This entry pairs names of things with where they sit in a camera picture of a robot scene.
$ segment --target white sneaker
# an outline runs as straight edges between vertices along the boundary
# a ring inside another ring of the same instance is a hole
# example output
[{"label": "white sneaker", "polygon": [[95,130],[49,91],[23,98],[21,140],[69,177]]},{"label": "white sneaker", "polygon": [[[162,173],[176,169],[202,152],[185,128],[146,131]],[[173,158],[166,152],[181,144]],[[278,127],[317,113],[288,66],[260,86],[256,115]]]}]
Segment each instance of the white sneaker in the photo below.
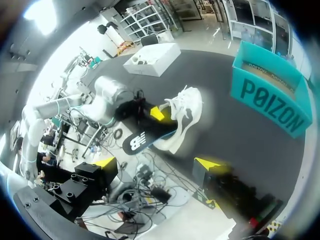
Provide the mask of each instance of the white sneaker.
[{"label": "white sneaker", "polygon": [[202,97],[195,87],[184,87],[178,95],[172,99],[165,99],[166,103],[159,106],[159,110],[171,107],[171,119],[177,121],[176,132],[169,139],[159,139],[153,145],[162,151],[170,151],[175,154],[185,139],[187,130],[195,125],[202,113]]}]

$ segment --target desk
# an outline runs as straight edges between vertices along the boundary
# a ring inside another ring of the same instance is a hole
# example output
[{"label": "desk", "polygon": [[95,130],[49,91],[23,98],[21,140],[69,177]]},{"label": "desk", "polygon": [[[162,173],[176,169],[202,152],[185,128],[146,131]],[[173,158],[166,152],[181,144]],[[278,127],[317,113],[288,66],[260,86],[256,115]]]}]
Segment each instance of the desk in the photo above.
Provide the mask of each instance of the desk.
[{"label": "desk", "polygon": [[198,133],[188,151],[175,155],[157,151],[186,176],[192,176],[194,157],[219,158],[232,165],[235,174],[259,196],[271,193],[286,202],[300,171],[305,137],[292,139],[271,120],[230,97],[234,57],[213,52],[182,50],[161,77],[128,73],[123,64],[131,55],[102,62],[89,88],[99,76],[109,76],[129,89],[141,88],[147,101],[160,105],[173,98],[185,85],[206,89],[211,100],[203,100],[203,111],[213,109],[204,129],[202,120],[192,126],[186,138]]}]

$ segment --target black shoe insole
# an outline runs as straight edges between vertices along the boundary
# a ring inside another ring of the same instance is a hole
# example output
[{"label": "black shoe insole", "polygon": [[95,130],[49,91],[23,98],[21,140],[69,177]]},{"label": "black shoe insole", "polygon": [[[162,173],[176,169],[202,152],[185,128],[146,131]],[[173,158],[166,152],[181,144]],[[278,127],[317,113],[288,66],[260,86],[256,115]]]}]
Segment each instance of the black shoe insole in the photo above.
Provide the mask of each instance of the black shoe insole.
[{"label": "black shoe insole", "polygon": [[140,153],[158,139],[170,138],[178,128],[177,121],[171,120],[171,108],[163,109],[164,119],[158,121],[144,117],[139,124],[139,130],[124,140],[122,148],[128,155]]}]

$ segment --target red object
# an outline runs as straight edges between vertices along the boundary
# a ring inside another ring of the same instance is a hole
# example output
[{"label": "red object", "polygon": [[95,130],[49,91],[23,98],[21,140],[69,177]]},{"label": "red object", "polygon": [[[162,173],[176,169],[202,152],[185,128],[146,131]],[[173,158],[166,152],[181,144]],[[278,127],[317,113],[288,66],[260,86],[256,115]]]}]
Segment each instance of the red object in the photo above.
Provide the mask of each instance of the red object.
[{"label": "red object", "polygon": [[254,217],[252,217],[252,218],[249,220],[249,224],[250,224],[253,228],[255,228],[255,227],[258,225],[258,221],[257,221]]}]

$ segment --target chair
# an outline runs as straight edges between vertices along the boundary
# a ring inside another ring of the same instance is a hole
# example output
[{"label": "chair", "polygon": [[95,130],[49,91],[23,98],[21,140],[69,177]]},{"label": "chair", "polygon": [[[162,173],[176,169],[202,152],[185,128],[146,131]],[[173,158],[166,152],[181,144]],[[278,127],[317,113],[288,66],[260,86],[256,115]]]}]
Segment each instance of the chair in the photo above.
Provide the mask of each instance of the chair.
[{"label": "chair", "polygon": [[157,34],[153,33],[148,36],[144,36],[141,38],[141,44],[142,46],[152,45],[152,44],[158,44],[159,39]]}]

